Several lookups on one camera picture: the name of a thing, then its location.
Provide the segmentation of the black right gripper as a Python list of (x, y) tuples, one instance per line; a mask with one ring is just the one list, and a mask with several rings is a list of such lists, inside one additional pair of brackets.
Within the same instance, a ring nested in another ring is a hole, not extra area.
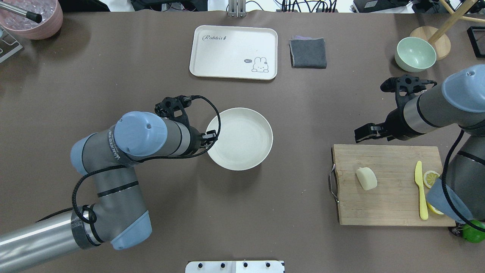
[(355, 143), (370, 139), (386, 138), (387, 141), (394, 139), (409, 140), (417, 138), (424, 133), (410, 127), (405, 121), (405, 106), (414, 98), (418, 98), (418, 92), (426, 90), (426, 85), (438, 83), (434, 80), (421, 80), (419, 77), (405, 74), (400, 77), (391, 77), (384, 81), (380, 89), (383, 92), (393, 92), (397, 108), (388, 114), (384, 123), (367, 123), (354, 130)]

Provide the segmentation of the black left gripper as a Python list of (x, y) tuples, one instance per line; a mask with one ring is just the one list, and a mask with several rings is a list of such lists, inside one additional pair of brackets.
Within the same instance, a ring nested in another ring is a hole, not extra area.
[(206, 133), (201, 133), (189, 124), (189, 118), (185, 108), (192, 104), (195, 96), (180, 95), (177, 97), (166, 97), (163, 101), (155, 105), (155, 114), (161, 118), (167, 118), (174, 122), (183, 124), (189, 132), (188, 147), (184, 152), (197, 152), (201, 148), (203, 142), (213, 142), (218, 138), (218, 132), (211, 130)]

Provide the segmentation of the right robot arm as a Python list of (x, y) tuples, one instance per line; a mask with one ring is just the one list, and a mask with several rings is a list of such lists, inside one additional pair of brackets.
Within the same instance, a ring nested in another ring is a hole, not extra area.
[(458, 223), (484, 221), (485, 66), (474, 64), (442, 82), (412, 75), (391, 77), (380, 88), (396, 107), (382, 123), (354, 131), (356, 142), (410, 140), (448, 126), (457, 128), (443, 171), (426, 200)]

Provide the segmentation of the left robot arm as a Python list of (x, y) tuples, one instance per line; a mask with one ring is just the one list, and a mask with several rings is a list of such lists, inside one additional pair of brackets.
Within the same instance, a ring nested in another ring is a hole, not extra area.
[(154, 159), (185, 159), (208, 152), (221, 127), (201, 133), (185, 109), (201, 95), (166, 97), (155, 112), (130, 111), (109, 129), (76, 142), (71, 163), (81, 174), (71, 207), (1, 236), (1, 272), (23, 271), (109, 242), (116, 250), (152, 233), (135, 166)]

